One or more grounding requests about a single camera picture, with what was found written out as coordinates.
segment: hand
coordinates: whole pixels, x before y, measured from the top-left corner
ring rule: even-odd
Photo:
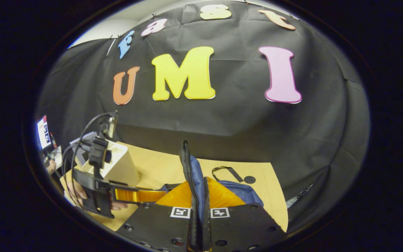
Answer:
[[[46,170],[49,172],[49,174],[53,174],[53,172],[56,170],[56,161],[51,159],[49,161],[49,166],[46,168]]]
[[[69,187],[69,193],[70,193],[70,196],[72,197],[72,199],[74,199],[74,201],[79,201],[80,205],[83,205],[82,199],[88,198],[86,196],[85,190],[83,190],[83,187],[74,180],[74,189],[76,190],[76,193],[77,193],[77,198],[76,198],[76,196],[74,195],[74,190],[72,189],[71,181],[67,181],[67,185]],[[127,204],[112,201],[112,210],[120,210],[121,208],[127,208]]]

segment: letter m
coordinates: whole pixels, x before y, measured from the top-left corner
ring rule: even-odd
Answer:
[[[212,99],[215,97],[215,90],[211,88],[209,80],[209,57],[214,53],[212,47],[196,47],[189,50],[178,67],[170,54],[163,54],[155,57],[152,64],[156,69],[154,100],[169,99],[169,92],[166,91],[166,83],[173,96],[179,98],[186,79],[188,87],[184,96],[188,99]]]

